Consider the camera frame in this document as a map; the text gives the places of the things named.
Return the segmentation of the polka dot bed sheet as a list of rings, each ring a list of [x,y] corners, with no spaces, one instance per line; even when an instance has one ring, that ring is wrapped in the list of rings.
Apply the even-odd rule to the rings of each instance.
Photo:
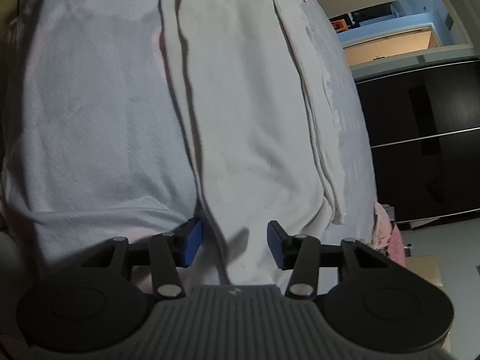
[[[206,239],[181,272],[184,285],[235,284],[199,199],[166,71],[160,3],[28,0],[10,28],[1,204],[32,278],[113,237],[143,242],[198,216]],[[345,172],[343,222],[315,237],[368,241],[376,190],[360,100],[320,4],[306,2],[304,13],[330,74]]]

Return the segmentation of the white fleece garment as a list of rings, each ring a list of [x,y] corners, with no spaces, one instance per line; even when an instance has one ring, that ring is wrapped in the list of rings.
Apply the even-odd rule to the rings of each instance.
[[[161,0],[166,71],[202,208],[233,284],[278,281],[266,228],[320,236],[346,214],[314,0]]]

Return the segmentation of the black sliding wardrobe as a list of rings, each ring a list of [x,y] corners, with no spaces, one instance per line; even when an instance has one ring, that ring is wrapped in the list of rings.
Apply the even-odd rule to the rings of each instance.
[[[377,198],[398,222],[479,210],[479,61],[423,67],[356,85]]]

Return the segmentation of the light pink cloth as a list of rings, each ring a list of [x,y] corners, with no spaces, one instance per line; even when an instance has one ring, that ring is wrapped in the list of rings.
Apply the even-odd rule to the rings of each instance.
[[[406,267],[404,242],[396,222],[391,220],[386,209],[378,202],[374,203],[375,227],[373,231],[374,250],[384,254],[391,261]]]

